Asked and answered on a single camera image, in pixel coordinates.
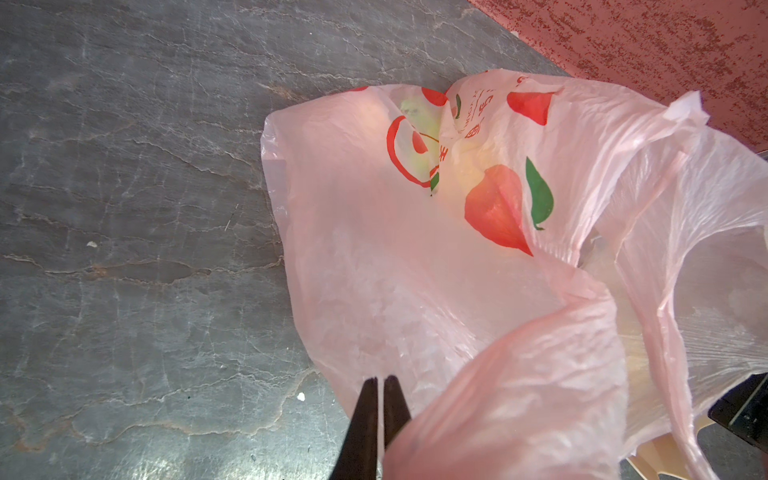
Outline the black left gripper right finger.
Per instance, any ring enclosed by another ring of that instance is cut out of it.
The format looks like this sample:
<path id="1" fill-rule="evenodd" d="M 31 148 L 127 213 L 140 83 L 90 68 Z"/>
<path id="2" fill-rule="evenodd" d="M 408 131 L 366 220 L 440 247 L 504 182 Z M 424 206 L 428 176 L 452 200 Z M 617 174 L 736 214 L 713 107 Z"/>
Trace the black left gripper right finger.
<path id="1" fill-rule="evenodd" d="M 410 422 L 411 414 L 399 379 L 388 376 L 383 386 L 384 449 L 388 450 L 400 431 Z"/>

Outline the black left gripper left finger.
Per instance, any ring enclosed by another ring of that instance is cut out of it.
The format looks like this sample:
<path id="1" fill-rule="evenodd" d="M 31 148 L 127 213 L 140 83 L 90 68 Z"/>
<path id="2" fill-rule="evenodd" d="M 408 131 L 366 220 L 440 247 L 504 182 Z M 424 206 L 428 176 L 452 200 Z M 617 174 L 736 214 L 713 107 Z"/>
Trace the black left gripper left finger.
<path id="1" fill-rule="evenodd" d="M 346 437 L 329 480 L 374 480 L 378 465 L 378 379 L 360 391 Z"/>

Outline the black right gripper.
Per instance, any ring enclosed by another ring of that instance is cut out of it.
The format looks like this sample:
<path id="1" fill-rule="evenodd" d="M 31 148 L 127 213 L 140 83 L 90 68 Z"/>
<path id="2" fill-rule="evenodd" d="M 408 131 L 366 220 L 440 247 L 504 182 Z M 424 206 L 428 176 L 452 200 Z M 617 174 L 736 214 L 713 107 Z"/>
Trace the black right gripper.
<path id="1" fill-rule="evenodd" d="M 708 412 L 716 424 L 767 453 L 767 374 L 750 376 L 717 400 Z"/>

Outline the pink plastic bag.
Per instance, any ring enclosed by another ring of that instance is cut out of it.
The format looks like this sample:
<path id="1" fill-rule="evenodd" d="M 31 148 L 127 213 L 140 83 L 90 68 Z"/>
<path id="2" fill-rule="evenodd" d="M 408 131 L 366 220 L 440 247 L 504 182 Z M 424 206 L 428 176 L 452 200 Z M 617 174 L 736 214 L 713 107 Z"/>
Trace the pink plastic bag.
<path id="1" fill-rule="evenodd" d="M 292 313 L 347 412 L 396 377 L 387 479 L 615 479 L 767 369 L 767 164 L 690 92 L 491 70 L 271 113 Z"/>

